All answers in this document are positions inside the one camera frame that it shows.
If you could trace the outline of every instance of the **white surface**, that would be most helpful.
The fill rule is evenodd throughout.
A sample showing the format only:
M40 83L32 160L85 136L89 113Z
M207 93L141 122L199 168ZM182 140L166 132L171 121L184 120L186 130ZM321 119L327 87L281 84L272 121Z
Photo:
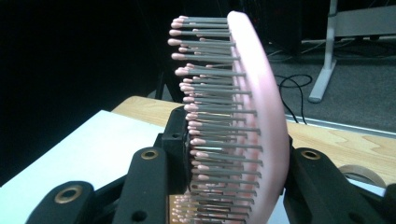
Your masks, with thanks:
M134 153L163 127L100 111L0 188L0 223L24 223L53 188L82 180L99 189L126 175Z

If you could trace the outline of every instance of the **pink hairbrush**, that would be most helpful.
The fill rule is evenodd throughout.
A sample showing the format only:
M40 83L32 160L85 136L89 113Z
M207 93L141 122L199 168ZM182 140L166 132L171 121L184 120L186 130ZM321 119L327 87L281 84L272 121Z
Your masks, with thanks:
M190 190L176 201L175 222L265 223L283 190L290 145L278 88L247 15L179 17L169 39L185 77L191 136Z

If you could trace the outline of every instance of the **white desk leg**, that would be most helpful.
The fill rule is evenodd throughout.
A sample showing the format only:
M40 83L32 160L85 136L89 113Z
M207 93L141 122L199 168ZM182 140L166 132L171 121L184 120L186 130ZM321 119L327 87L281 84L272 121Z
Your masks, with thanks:
M334 47L336 13L337 0L332 0L330 2L329 16L327 19L326 52L324 56L324 64L318 79L315 82L315 86L308 97L308 101L311 103L319 103L322 100L323 94L327 88L327 84L329 83L330 77L332 76L332 70L334 70L335 67L336 60L332 58L332 49Z

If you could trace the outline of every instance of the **hairbrush bristle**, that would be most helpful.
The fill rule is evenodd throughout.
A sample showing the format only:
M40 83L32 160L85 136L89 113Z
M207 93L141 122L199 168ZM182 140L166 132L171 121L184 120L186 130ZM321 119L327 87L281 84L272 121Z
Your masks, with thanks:
M243 13L225 18L174 19L175 60L196 61L176 70L185 77L192 180L177 197L174 221L265 223L283 189L289 139L274 76Z

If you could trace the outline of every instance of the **metal bristle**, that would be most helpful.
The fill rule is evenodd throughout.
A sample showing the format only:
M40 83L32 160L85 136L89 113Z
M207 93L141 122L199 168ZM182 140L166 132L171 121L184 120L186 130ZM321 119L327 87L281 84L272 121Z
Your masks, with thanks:
M244 85L246 73L233 70L234 62L240 60L232 54L237 46L224 38L201 37L232 35L226 19L180 17L174 19L172 28L172 36L199 37L198 41L170 39L171 46L180 46L172 58L200 62L175 72L185 77L180 89L186 94L183 101L193 159L191 192L175 200L174 221L245 223L263 167L259 157L251 155L262 153L263 148L257 140L261 130L251 122L257 111L244 103L252 97Z

